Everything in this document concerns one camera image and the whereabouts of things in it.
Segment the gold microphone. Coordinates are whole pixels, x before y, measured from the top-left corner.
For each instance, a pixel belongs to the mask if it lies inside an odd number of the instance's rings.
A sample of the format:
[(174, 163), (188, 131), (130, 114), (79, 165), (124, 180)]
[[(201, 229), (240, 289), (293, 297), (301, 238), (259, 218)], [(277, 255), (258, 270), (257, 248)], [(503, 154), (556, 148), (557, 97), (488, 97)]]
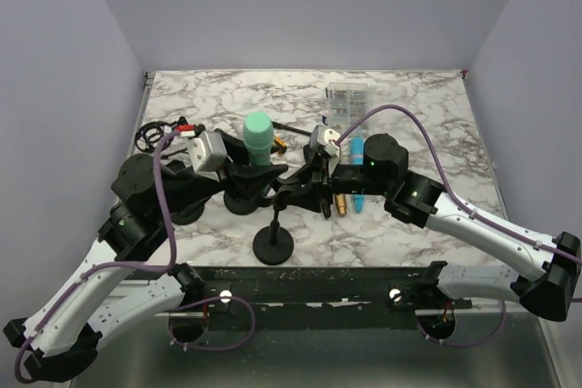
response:
[(335, 195), (335, 206), (338, 216), (345, 217), (347, 215), (347, 201), (344, 194)]

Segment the green microphone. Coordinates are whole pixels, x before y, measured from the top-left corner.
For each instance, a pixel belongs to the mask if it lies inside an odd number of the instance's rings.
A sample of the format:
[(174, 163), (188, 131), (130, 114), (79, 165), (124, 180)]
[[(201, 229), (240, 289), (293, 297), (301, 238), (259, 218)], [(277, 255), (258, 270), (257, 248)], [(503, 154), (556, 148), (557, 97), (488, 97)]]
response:
[(274, 128), (270, 117), (263, 112), (249, 114), (244, 123), (243, 142), (251, 165), (270, 165)]

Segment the black round-base shock-mount stand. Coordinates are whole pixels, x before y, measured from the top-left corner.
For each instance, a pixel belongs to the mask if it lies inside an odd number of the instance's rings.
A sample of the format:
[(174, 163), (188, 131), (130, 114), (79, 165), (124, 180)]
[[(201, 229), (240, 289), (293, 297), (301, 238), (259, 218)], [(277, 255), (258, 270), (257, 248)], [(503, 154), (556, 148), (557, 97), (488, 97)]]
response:
[(264, 197), (268, 195), (269, 191), (269, 188), (265, 188), (258, 196), (249, 199), (242, 197), (235, 198), (229, 193), (224, 193), (224, 206), (231, 214), (249, 215), (259, 208), (267, 208), (272, 205), (270, 201), (264, 200)]

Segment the blue toy microphone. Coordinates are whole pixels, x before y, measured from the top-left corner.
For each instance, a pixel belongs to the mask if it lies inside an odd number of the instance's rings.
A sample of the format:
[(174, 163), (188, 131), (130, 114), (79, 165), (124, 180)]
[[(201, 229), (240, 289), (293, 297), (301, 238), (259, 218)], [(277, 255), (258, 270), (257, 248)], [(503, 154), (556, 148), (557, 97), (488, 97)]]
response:
[[(351, 164), (362, 165), (364, 163), (364, 139), (356, 136), (351, 139), (350, 143)], [(363, 212), (364, 196), (362, 194), (352, 194), (354, 209), (357, 214)]]

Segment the black clip microphone stand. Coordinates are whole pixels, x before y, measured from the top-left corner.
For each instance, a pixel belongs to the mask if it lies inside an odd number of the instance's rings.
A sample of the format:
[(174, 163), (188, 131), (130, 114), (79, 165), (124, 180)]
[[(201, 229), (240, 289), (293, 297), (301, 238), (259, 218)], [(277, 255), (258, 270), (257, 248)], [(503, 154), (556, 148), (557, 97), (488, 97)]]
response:
[[(193, 174), (191, 166), (179, 160), (172, 160), (169, 167), (176, 173)], [(203, 214), (205, 210), (205, 201), (189, 204), (187, 207), (171, 213), (171, 220), (176, 225), (189, 225), (195, 223)]]

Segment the black tripod shock-mount stand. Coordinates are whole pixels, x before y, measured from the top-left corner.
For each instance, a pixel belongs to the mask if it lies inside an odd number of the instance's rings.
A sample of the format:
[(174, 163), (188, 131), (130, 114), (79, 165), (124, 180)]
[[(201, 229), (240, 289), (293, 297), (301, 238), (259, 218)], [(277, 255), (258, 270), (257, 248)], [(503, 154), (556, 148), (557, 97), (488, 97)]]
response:
[(175, 131), (180, 126), (192, 125), (195, 131), (201, 132), (206, 126), (190, 124), (184, 116), (179, 116), (175, 121), (156, 120), (140, 126), (133, 139), (133, 147), (140, 153), (153, 155), (159, 142), (169, 132)]

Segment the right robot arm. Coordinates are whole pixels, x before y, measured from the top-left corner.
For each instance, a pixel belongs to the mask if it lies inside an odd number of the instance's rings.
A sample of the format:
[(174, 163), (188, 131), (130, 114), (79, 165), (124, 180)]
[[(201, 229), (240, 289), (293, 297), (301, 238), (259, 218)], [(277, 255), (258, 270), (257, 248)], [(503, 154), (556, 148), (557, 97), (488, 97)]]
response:
[(420, 301), (437, 308), (449, 298), (480, 297), (519, 303), (530, 313), (563, 322), (581, 270), (581, 242), (526, 229), (460, 198), (440, 182), (408, 168), (408, 151), (388, 134), (364, 142), (363, 163), (336, 164), (330, 144), (278, 183), (287, 204), (323, 212), (334, 194), (383, 196), (386, 211), (404, 224), (452, 236), (496, 258), (493, 267), (444, 264), (422, 281)]

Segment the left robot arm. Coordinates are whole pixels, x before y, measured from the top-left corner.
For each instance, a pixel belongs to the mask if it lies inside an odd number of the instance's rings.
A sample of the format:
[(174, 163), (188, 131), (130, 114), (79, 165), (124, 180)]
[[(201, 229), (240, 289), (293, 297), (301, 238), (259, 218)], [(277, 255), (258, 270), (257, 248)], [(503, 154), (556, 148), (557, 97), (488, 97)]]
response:
[(287, 169), (253, 164), (248, 151), (230, 154), (222, 134), (189, 124), (164, 135), (152, 154), (127, 158), (112, 185), (119, 201), (84, 260), (40, 310), (4, 328), (17, 350), (16, 380), (67, 382), (129, 324), (195, 309), (202, 290), (176, 261), (173, 216), (221, 192), (255, 197)]

